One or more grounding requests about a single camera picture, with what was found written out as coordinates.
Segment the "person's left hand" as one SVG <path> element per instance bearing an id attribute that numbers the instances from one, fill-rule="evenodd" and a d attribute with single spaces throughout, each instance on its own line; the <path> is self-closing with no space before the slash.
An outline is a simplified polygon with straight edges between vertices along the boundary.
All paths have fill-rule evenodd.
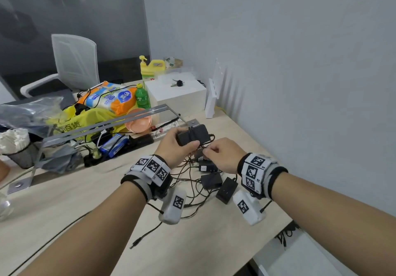
<path id="1" fill-rule="evenodd" d="M 159 143 L 154 155 L 163 159 L 170 169 L 180 165 L 186 157 L 178 156 L 179 144 L 176 141 L 176 134 L 186 131 L 187 128 L 172 128 Z"/>

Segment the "large black power adapter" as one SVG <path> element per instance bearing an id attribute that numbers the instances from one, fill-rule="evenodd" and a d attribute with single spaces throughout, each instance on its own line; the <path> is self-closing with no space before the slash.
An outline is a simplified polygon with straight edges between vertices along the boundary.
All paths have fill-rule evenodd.
<path id="1" fill-rule="evenodd" d="M 199 141 L 200 146 L 203 146 L 211 142 L 211 135 L 204 124 L 199 124 L 176 134 L 176 141 L 179 146 L 185 146 L 193 141 Z"/>

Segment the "person's left forearm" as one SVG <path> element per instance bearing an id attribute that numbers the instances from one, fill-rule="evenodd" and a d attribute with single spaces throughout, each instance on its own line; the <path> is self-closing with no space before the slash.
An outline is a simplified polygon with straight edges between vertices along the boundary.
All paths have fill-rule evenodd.
<path id="1" fill-rule="evenodd" d="M 148 186 L 123 182 L 19 276 L 110 276 L 140 218 Z"/>

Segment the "small labelled black power adapter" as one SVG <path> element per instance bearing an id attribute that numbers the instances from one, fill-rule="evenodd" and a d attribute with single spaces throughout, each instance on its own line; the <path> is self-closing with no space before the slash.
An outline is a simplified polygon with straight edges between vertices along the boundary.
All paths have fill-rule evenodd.
<path id="1" fill-rule="evenodd" d="M 200 172 L 216 173 L 219 171 L 218 167 L 210 160 L 202 160 L 199 162 L 198 169 Z"/>

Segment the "long black power adapter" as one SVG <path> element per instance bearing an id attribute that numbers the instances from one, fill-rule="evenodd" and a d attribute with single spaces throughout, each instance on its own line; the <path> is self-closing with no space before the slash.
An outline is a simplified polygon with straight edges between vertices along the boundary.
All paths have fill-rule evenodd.
<path id="1" fill-rule="evenodd" d="M 230 202 L 231 197 L 235 193 L 237 186 L 238 183 L 236 178 L 227 177 L 221 185 L 220 189 L 217 191 L 215 197 L 222 203 L 227 205 Z"/>

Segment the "left marker wrist band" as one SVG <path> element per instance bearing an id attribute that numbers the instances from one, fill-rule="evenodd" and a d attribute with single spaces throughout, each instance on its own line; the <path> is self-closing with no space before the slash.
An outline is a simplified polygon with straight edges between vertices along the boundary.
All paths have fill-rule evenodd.
<path id="1" fill-rule="evenodd" d="M 143 193 L 146 201 L 162 199 L 167 195 L 172 176 L 171 169 L 161 157 L 143 156 L 131 166 L 121 179 L 121 184 L 130 182 Z"/>

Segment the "marker wrist band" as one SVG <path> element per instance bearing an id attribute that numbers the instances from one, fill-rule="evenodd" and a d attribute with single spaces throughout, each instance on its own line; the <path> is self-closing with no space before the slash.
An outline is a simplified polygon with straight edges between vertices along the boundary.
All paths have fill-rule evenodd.
<path id="1" fill-rule="evenodd" d="M 121 179 L 121 184 L 130 182 L 143 193 L 146 201 L 162 199 L 167 195 L 172 176 L 171 169 L 161 157 L 143 156 L 131 166 Z"/>
<path id="2" fill-rule="evenodd" d="M 278 161 L 264 154 L 247 153 L 237 166 L 237 173 L 241 176 L 241 185 L 257 199 L 272 200 L 272 189 L 276 179 L 288 170 Z"/>

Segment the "white box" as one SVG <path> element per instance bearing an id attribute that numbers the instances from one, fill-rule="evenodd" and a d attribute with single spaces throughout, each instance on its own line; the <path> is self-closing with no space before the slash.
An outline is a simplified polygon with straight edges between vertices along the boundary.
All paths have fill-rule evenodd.
<path id="1" fill-rule="evenodd" d="M 182 80 L 183 87 L 171 87 L 175 80 Z M 145 82 L 151 107 L 166 104 L 181 117 L 204 111 L 206 88 L 198 82 L 193 72 L 172 72 L 159 75 Z"/>

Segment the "white router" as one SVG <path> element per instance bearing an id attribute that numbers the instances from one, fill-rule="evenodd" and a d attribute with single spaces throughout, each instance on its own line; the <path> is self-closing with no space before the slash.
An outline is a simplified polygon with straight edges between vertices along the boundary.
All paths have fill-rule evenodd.
<path id="1" fill-rule="evenodd" d="M 218 59 L 215 62 L 214 72 L 211 78 L 208 79 L 206 85 L 207 100 L 205 104 L 205 117 L 206 119 L 213 118 L 215 114 L 216 101 L 220 98 L 220 92 L 224 81 L 224 69 Z"/>

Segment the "black power strip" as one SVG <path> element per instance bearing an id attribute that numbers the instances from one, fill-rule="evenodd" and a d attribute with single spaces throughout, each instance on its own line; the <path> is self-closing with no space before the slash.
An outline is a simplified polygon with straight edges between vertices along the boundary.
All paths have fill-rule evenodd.
<path id="1" fill-rule="evenodd" d="M 128 142 L 112 159 L 114 159 L 118 156 L 124 155 L 126 153 L 132 152 L 134 150 L 143 148 L 143 147 L 148 146 L 153 143 L 154 143 L 154 139 L 150 134 L 142 135 L 138 138 L 132 138 L 129 136 Z M 97 159 L 95 159 L 93 157 L 93 152 L 89 155 L 86 155 L 84 157 L 84 167 L 89 168 L 92 166 L 96 166 L 100 163 L 103 163 L 103 162 L 111 159 L 111 158 L 102 159 L 102 154 L 100 153 L 100 151 L 99 151 L 99 155 L 100 155 L 100 157 Z"/>

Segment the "blue battery pack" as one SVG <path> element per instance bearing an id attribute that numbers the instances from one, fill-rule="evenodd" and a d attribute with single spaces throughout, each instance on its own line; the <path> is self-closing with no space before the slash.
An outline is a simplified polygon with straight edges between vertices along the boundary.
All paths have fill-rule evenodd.
<path id="1" fill-rule="evenodd" d="M 102 159 L 113 158 L 125 146 L 129 140 L 129 135 L 115 134 L 111 139 L 99 147 Z"/>

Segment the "yellow pump detergent bottle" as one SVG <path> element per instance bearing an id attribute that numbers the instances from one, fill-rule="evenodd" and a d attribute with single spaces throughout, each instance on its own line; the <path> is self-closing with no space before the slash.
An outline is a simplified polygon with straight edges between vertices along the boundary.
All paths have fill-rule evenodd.
<path id="1" fill-rule="evenodd" d="M 147 58 L 144 55 L 141 55 L 139 59 L 141 60 L 140 70 L 144 82 L 155 80 L 166 69 L 166 63 L 162 59 L 153 59 L 149 64 L 147 64 Z"/>

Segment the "orange tissue pack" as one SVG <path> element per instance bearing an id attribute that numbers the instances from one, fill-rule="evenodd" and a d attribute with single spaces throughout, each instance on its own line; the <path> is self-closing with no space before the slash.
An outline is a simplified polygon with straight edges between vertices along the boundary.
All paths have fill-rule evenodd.
<path id="1" fill-rule="evenodd" d="M 131 109 L 137 108 L 136 85 L 123 85 L 104 81 L 88 89 L 85 95 L 79 97 L 77 103 L 94 109 L 100 108 L 121 116 Z"/>

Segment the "white cabinet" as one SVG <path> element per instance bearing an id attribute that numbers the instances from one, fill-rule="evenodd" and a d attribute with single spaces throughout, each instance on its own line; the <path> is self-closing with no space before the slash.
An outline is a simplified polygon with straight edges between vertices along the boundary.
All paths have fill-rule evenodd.
<path id="1" fill-rule="evenodd" d="M 357 276 L 300 229 L 271 239 L 252 258 L 259 276 Z"/>

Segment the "mesh cup with white tissue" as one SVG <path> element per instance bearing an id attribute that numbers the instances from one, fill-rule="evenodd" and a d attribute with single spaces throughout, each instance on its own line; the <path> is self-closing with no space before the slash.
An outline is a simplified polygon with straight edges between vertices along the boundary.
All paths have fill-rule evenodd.
<path id="1" fill-rule="evenodd" d="M 32 168 L 38 152 L 39 149 L 31 141 L 27 129 L 17 128 L 0 132 L 0 155 L 7 156 L 20 168 Z"/>

